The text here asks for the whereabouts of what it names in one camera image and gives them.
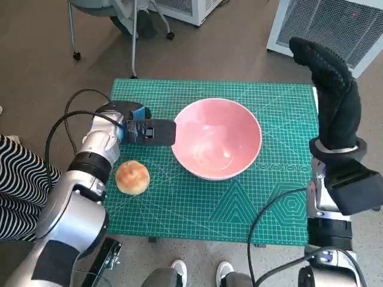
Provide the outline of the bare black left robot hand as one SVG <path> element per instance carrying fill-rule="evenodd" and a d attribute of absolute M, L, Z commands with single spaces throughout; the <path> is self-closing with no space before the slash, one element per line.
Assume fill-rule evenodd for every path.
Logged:
<path fill-rule="evenodd" d="M 138 102 L 115 100 L 109 104 L 111 110 L 117 111 L 127 120 L 146 120 L 151 118 L 148 107 Z"/>

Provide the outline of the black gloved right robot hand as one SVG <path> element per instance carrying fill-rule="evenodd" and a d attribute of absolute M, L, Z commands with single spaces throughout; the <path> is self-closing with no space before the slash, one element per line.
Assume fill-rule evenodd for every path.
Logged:
<path fill-rule="evenodd" d="M 311 71 L 318 95 L 319 140 L 328 150 L 353 148 L 361 120 L 358 86 L 345 61 L 316 42 L 292 37 L 289 47 L 298 65 Z"/>

